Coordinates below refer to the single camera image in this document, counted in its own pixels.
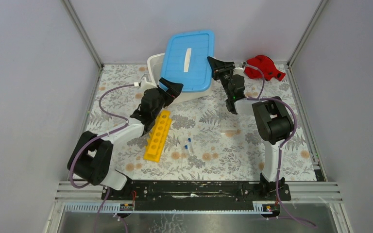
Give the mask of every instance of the yellow test tube rack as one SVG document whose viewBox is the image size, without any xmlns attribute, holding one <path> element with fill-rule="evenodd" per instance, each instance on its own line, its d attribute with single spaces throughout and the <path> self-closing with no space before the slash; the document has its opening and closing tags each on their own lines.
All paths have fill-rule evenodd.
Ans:
<svg viewBox="0 0 373 233">
<path fill-rule="evenodd" d="M 144 160 L 149 160 L 159 163 L 162 150 L 167 140 L 168 131 L 170 130 L 172 120 L 170 119 L 170 111 L 163 110 L 155 121 L 152 132 L 149 133 L 150 138 L 147 139 Z"/>
</svg>

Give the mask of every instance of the white container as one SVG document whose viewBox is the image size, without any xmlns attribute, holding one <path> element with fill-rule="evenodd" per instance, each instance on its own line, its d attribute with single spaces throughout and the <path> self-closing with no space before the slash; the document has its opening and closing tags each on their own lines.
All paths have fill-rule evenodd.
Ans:
<svg viewBox="0 0 373 233">
<path fill-rule="evenodd" d="M 164 56 L 165 53 L 157 54 L 149 57 L 147 61 L 149 76 L 151 80 L 155 80 L 156 84 L 159 84 L 159 79 L 161 78 L 161 69 L 162 64 L 164 63 Z M 172 104 L 181 103 L 184 101 L 193 100 L 202 96 L 209 95 L 212 91 L 213 81 L 214 80 L 211 80 L 211 85 L 206 91 L 193 93 L 181 92 L 181 94 L 174 100 L 174 102 L 172 102 Z"/>
</svg>

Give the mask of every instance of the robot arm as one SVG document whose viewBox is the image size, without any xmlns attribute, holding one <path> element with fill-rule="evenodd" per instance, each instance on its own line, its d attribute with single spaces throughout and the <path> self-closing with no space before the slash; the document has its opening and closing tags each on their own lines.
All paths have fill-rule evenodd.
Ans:
<svg viewBox="0 0 373 233">
<path fill-rule="evenodd" d="M 278 168 L 279 145 L 289 137 L 294 130 L 294 123 L 285 106 L 273 100 L 248 100 L 244 95 L 244 77 L 234 75 L 234 62 L 223 62 L 208 57 L 214 80 L 220 80 L 227 95 L 226 108 L 232 114 L 250 115 L 255 117 L 259 135 L 265 147 L 265 163 L 261 173 L 262 195 L 275 190 Z M 279 187 L 284 185 L 282 178 Z"/>
<path fill-rule="evenodd" d="M 123 173 L 109 167 L 112 157 L 112 149 L 115 146 L 120 148 L 128 141 L 141 137 L 148 133 L 155 125 L 155 119 L 162 108 L 169 106 L 182 91 L 183 84 L 172 83 L 161 78 L 160 83 L 165 85 L 167 91 L 159 86 L 147 89 L 142 97 L 141 104 L 130 115 L 128 123 L 122 123 L 107 132 L 107 136 L 99 138 L 91 143 L 77 160 L 73 172 L 88 181 L 92 185 L 104 185 L 115 190 L 121 190 L 126 184 L 128 177 Z M 126 128 L 109 134 L 118 128 L 128 124 Z M 72 161 L 78 151 L 91 139 L 97 137 L 89 131 L 84 132 L 73 151 L 68 162 L 68 170 L 71 169 Z M 90 156 L 88 151 L 95 151 L 95 156 Z"/>
</svg>

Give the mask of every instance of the cable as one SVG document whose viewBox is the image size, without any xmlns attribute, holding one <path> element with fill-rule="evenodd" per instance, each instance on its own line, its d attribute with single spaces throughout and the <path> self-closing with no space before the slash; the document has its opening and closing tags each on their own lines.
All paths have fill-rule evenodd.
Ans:
<svg viewBox="0 0 373 233">
<path fill-rule="evenodd" d="M 261 76 L 262 76 L 262 87 L 261 87 L 261 91 L 259 92 L 258 96 L 255 98 L 255 100 L 259 100 L 259 98 L 261 97 L 262 91 L 264 91 L 264 86 L 265 86 L 265 76 L 264 76 L 264 73 L 258 67 L 255 67 L 255 66 L 252 66 L 252 65 L 249 65 L 249 64 L 245 65 L 245 67 L 258 70 L 261 73 Z"/>
<path fill-rule="evenodd" d="M 112 131 L 110 131 L 110 132 L 108 132 L 108 133 L 104 133 L 104 134 L 98 135 L 98 136 L 92 138 L 91 140 L 89 140 L 87 143 L 85 143 L 85 145 L 84 145 L 81 149 L 79 149 L 78 153 L 76 153 L 75 158 L 74 158 L 73 161 L 72 161 L 72 164 L 71 164 L 71 167 L 70 167 L 70 170 L 69 170 L 69 181 L 70 181 L 71 185 L 72 185 L 74 188 L 84 188 L 84 187 L 86 187 L 86 186 L 89 184 L 89 182 L 87 182 L 87 183 L 85 183 L 85 184 L 79 186 L 79 185 L 75 184 L 75 181 L 73 180 L 73 170 L 74 170 L 74 168 L 75 168 L 76 162 L 78 161 L 79 157 L 80 157 L 81 154 L 84 152 L 84 150 L 85 150 L 89 145 L 91 145 L 94 141 L 96 141 L 96 140 L 98 140 L 98 139 L 100 139 L 100 138 L 103 138 L 103 137 L 105 137 L 105 136 L 108 136 L 108 134 L 116 133 L 116 132 L 118 132 L 118 131 L 124 129 L 124 128 L 127 127 L 127 126 L 128 126 L 128 123 L 126 122 L 125 125 L 123 125 L 123 126 L 117 128 L 117 129 L 114 129 L 114 130 L 112 130 Z"/>
<path fill-rule="evenodd" d="M 118 221 L 122 220 L 123 226 L 125 227 L 125 233 L 128 233 L 128 224 L 126 223 L 125 219 L 118 215 Z"/>
<path fill-rule="evenodd" d="M 69 181 L 70 181 L 71 185 L 72 185 L 74 188 L 78 188 L 78 189 L 80 189 L 80 188 L 84 188 L 84 187 L 86 187 L 86 186 L 89 185 L 89 182 L 87 182 L 87 183 L 85 183 L 85 184 L 79 186 L 79 185 L 77 185 L 77 184 L 75 183 L 75 181 L 73 180 L 73 171 L 74 171 L 74 168 L 75 168 L 76 162 L 78 161 L 79 157 L 82 155 L 82 153 L 84 152 L 84 150 L 85 150 L 89 145 L 91 145 L 93 142 L 95 142 L 96 140 L 98 140 L 98 139 L 100 139 L 100 138 L 103 138 L 103 137 L 105 137 L 105 136 L 108 136 L 108 135 L 110 135 L 110 134 L 116 133 L 116 132 L 118 132 L 118 131 L 120 131 L 120 130 L 122 130 L 122 129 L 124 129 L 125 127 L 128 126 L 128 118 L 126 118 L 126 117 L 124 117 L 124 116 L 115 115 L 115 114 L 113 114 L 113 113 L 107 112 L 104 108 L 102 108 L 102 106 L 101 106 L 101 101 L 102 101 L 102 99 L 103 99 L 103 98 L 104 98 L 108 93 L 110 93 L 110 92 L 112 92 L 112 91 L 114 91 L 114 90 L 118 90 L 118 89 L 123 88 L 123 87 L 129 87 L 129 86 L 135 86 L 135 84 L 128 84 L 128 85 L 123 85 L 123 86 L 119 86 L 119 87 L 112 88 L 111 90 L 105 92 L 105 93 L 100 97 L 100 99 L 99 99 L 99 108 L 100 108 L 103 112 L 105 112 L 106 114 L 108 114 L 108 115 L 111 115 L 111 116 L 113 116 L 113 117 L 118 117 L 118 118 L 121 118 L 121 119 L 125 120 L 125 124 L 124 124 L 123 126 L 117 128 L 117 129 L 111 130 L 111 131 L 108 132 L 108 133 L 104 133 L 104 134 L 101 134 L 101 135 L 98 135 L 98 136 L 92 138 L 91 140 L 89 140 L 87 143 L 85 143 L 85 144 L 84 144 L 84 145 L 79 149 L 78 153 L 76 153 L 75 157 L 73 158 L 73 161 L 72 161 L 72 164 L 71 164 L 71 167 L 70 167 L 70 170 L 69 170 Z M 97 223 L 98 223 L 98 217 L 99 217 L 99 214 L 100 214 L 100 212 L 101 212 L 101 209 L 102 209 L 103 205 L 105 204 L 106 200 L 107 200 L 108 197 L 109 197 L 109 193 L 110 193 L 110 188 L 107 187 L 107 191 L 106 191 L 105 198 L 103 199 L 103 201 L 102 201 L 102 203 L 101 203 L 101 205 L 99 206 L 99 209 L 98 209 L 98 211 L 97 211 L 97 216 L 96 216 L 95 223 L 94 223 L 94 232 L 96 232 L 96 227 L 97 227 Z M 128 226 L 127 226 L 125 220 L 123 220 L 123 218 L 121 218 L 121 219 L 122 219 L 122 222 L 123 222 L 124 225 L 125 225 L 125 231 L 128 232 Z"/>
<path fill-rule="evenodd" d="M 135 210 L 136 191 L 132 191 L 132 210 Z"/>
<path fill-rule="evenodd" d="M 112 130 L 111 132 L 109 133 L 104 133 L 102 135 L 98 135 L 97 137 L 95 138 L 92 138 L 91 140 L 89 140 L 87 143 L 85 143 L 85 145 L 78 151 L 78 153 L 75 155 L 75 158 L 73 159 L 72 161 L 72 164 L 71 164 L 71 167 L 70 167 L 70 170 L 69 170 L 69 181 L 71 183 L 71 185 L 74 187 L 74 188 L 84 188 L 86 187 L 89 183 L 85 183 L 81 186 L 75 184 L 75 181 L 73 180 L 73 171 L 74 171 L 74 168 L 75 168 L 75 165 L 76 165 L 76 162 L 78 161 L 78 158 L 81 156 L 81 154 L 84 152 L 84 150 L 89 146 L 91 145 L 91 143 L 93 143 L 94 141 L 100 139 L 100 138 L 103 138 L 105 136 L 107 136 L 108 134 L 113 134 L 113 133 L 116 133 L 122 129 L 124 129 L 125 127 L 128 126 L 128 118 L 124 117 L 124 116 L 120 116 L 120 115 L 116 115 L 116 114 L 113 114 L 113 113 L 110 113 L 110 112 L 107 112 L 104 108 L 102 108 L 101 106 L 101 101 L 102 99 L 108 94 L 110 93 L 111 91 L 115 91 L 115 90 L 118 90 L 118 89 L 121 89 L 123 87 L 129 87 L 129 86 L 135 86 L 135 84 L 127 84 L 127 85 L 122 85 L 122 86 L 118 86 L 118 87 L 115 87 L 115 88 L 112 88 L 111 90 L 108 90 L 107 92 L 105 92 L 100 98 L 99 98 L 99 108 L 101 109 L 101 111 L 103 111 L 104 113 L 110 115 L 110 116 L 113 116 L 113 117 L 118 117 L 118 118 L 121 118 L 123 120 L 125 120 L 125 125 L 117 128 L 117 129 L 114 129 Z"/>
<path fill-rule="evenodd" d="M 99 209 L 97 211 L 97 215 L 95 217 L 95 222 L 94 222 L 94 233 L 96 233 L 96 228 L 97 228 L 97 224 L 98 224 L 98 218 L 99 218 L 99 214 L 101 212 L 101 209 L 103 207 L 103 205 L 105 204 L 106 200 L 108 199 L 108 196 L 109 196 L 109 193 L 110 193 L 111 189 L 109 187 L 106 188 L 106 194 L 105 194 L 105 198 L 103 199 L 101 205 L 99 206 Z"/>
<path fill-rule="evenodd" d="M 112 88 L 111 90 L 109 90 L 109 91 L 105 92 L 103 95 L 101 95 L 101 97 L 99 98 L 99 102 L 98 102 L 99 103 L 99 108 L 101 109 L 101 111 L 103 111 L 104 113 L 106 113 L 110 116 L 118 117 L 118 118 L 121 118 L 121 119 L 124 119 L 124 120 L 128 121 L 128 119 L 123 117 L 123 116 L 116 115 L 116 114 L 113 114 L 113 113 L 110 113 L 110 112 L 106 111 L 104 108 L 102 108 L 101 101 L 110 92 L 121 89 L 121 88 L 124 88 L 124 87 L 129 87 L 129 86 L 135 86 L 135 84 L 127 84 L 127 85 L 118 86 L 118 87 Z"/>
<path fill-rule="evenodd" d="M 257 100 L 255 98 L 247 98 L 247 100 Z M 278 100 L 278 99 L 274 99 L 274 98 L 262 98 L 262 99 L 259 99 L 260 101 L 264 101 L 264 100 L 272 100 L 272 101 L 276 101 L 278 103 L 281 103 L 283 105 L 285 105 L 286 108 L 288 108 L 288 110 L 291 112 L 292 114 L 292 118 L 294 119 L 294 130 L 292 131 L 291 135 L 289 135 L 289 137 L 287 139 L 285 139 L 280 145 L 279 145 L 279 151 L 278 151 L 278 167 L 277 167 L 277 174 L 276 174 L 276 181 L 275 181 L 275 191 L 276 191 L 276 196 L 278 198 L 278 202 L 279 204 L 282 206 L 282 208 L 285 210 L 285 212 L 289 215 L 289 216 L 282 216 L 280 218 L 283 218 L 283 219 L 293 219 L 295 220 L 296 222 L 298 222 L 299 224 L 303 225 L 303 226 L 306 226 L 306 227 L 310 227 L 310 228 L 313 228 L 313 229 L 317 229 L 318 226 L 308 220 L 308 219 L 305 219 L 305 218 L 302 218 L 302 217 L 295 217 L 293 216 L 288 210 L 287 208 L 285 207 L 285 205 L 282 203 L 281 201 L 281 198 L 279 196 L 279 192 L 278 192 L 278 182 L 279 182 L 279 173 L 280 173 L 280 170 L 281 170 L 281 162 L 282 162 L 282 147 L 283 145 L 288 142 L 294 135 L 295 135 L 295 132 L 297 131 L 297 126 L 298 126 L 298 122 L 297 122 L 297 117 L 295 115 L 295 112 L 294 110 L 285 102 L 283 102 L 282 100 Z"/>
</svg>

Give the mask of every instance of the blue lid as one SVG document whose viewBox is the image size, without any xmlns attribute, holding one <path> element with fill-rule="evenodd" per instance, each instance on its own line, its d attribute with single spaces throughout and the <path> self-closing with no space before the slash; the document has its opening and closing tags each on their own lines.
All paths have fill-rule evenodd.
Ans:
<svg viewBox="0 0 373 233">
<path fill-rule="evenodd" d="M 206 91 L 212 74 L 206 57 L 214 56 L 214 41 L 214 33 L 209 30 L 173 35 L 165 52 L 161 77 L 182 83 L 182 92 Z"/>
</svg>

